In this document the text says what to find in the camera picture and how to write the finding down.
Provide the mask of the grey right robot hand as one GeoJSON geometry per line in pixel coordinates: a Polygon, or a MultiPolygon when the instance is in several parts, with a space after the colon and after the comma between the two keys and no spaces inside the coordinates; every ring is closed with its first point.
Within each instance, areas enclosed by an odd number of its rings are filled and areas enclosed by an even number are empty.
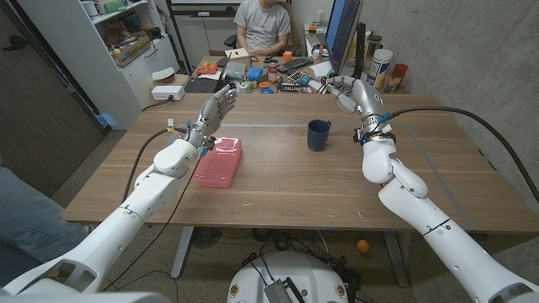
{"type": "Polygon", "coordinates": [[[389,114],[382,97],[366,81],[349,76],[336,76],[327,80],[327,89],[346,114],[358,114],[362,125],[355,129],[353,140],[362,146],[375,137],[393,141],[396,136],[387,125],[389,114]]]}

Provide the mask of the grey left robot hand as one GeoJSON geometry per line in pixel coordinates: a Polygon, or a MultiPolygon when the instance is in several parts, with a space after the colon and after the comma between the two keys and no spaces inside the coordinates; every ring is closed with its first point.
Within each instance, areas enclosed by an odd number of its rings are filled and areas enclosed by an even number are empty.
{"type": "Polygon", "coordinates": [[[209,97],[202,106],[186,141],[196,148],[212,136],[220,127],[222,120],[232,110],[238,90],[226,85],[209,97]]]}

